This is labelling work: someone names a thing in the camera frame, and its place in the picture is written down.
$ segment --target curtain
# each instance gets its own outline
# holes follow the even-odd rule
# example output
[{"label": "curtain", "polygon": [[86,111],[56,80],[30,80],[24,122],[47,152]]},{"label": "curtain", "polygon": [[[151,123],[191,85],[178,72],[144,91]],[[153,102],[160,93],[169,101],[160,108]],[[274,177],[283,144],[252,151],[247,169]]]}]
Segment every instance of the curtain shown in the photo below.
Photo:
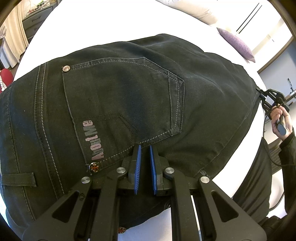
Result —
[{"label": "curtain", "polygon": [[4,21],[7,30],[3,50],[12,68],[19,62],[20,55],[29,45],[22,25],[25,3],[26,1],[21,1]]}]

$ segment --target human hand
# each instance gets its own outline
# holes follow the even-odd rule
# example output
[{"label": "human hand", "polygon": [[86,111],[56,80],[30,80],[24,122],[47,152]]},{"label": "human hand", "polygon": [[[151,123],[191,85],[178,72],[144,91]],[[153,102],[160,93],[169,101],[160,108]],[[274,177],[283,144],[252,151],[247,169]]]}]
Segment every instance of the human hand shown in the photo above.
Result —
[{"label": "human hand", "polygon": [[[280,116],[283,115],[283,123],[284,126],[286,127],[286,134],[284,136],[282,136],[278,129],[277,129],[277,124],[276,122],[278,121],[278,119],[280,118]],[[271,126],[272,126],[272,132],[274,134],[277,135],[277,137],[279,139],[281,139],[282,141],[285,140],[291,133],[292,133],[292,119],[290,114],[286,111],[286,109],[282,106],[274,106],[272,108],[272,112],[270,113],[270,117],[271,117]]]}]

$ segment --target metal pin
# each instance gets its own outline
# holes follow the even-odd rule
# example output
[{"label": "metal pin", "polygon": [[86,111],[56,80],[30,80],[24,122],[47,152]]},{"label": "metal pin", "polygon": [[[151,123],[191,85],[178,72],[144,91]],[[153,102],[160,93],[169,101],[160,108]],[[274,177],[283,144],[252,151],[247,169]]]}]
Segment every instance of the metal pin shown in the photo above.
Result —
[{"label": "metal pin", "polygon": [[116,170],[118,173],[125,173],[126,172],[126,169],[124,167],[119,167],[117,168]]},{"label": "metal pin", "polygon": [[174,173],[174,168],[172,168],[172,167],[167,167],[166,169],[165,169],[165,172],[166,173],[168,173],[168,174],[172,174],[172,173]]},{"label": "metal pin", "polygon": [[208,177],[201,177],[200,180],[202,183],[208,183],[210,181]]},{"label": "metal pin", "polygon": [[90,181],[91,181],[90,177],[83,177],[81,179],[81,182],[84,183],[84,184],[89,183]]}]

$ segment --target black jeans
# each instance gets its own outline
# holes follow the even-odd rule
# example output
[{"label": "black jeans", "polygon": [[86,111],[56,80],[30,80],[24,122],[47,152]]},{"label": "black jeans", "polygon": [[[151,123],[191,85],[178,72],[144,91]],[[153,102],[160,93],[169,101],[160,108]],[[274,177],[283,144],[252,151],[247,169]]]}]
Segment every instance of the black jeans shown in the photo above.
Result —
[{"label": "black jeans", "polygon": [[[242,66],[167,34],[44,63],[0,95],[8,212],[26,228],[90,174],[91,162],[104,176],[136,143],[155,144],[186,176],[204,170],[213,178],[248,132],[258,96]],[[154,197],[145,204],[131,205],[121,222],[137,225],[164,208]]]},{"label": "black jeans", "polygon": [[262,138],[253,164],[233,196],[233,200],[257,223],[269,212],[271,181],[271,158],[267,142]]}]

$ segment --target blue gripper pad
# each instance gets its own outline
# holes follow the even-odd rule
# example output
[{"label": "blue gripper pad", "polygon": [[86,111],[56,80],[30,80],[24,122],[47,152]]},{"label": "blue gripper pad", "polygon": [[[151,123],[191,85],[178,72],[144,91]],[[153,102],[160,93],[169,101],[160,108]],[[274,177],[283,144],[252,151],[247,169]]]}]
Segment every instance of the blue gripper pad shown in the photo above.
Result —
[{"label": "blue gripper pad", "polygon": [[153,186],[154,195],[156,195],[156,192],[157,192],[156,170],[155,170],[152,146],[150,146],[150,164],[151,164],[152,186]]},{"label": "blue gripper pad", "polygon": [[136,162],[136,170],[135,170],[135,186],[134,186],[134,193],[135,194],[138,193],[138,189],[139,189],[141,155],[142,155],[141,145],[139,145],[137,162]]}]

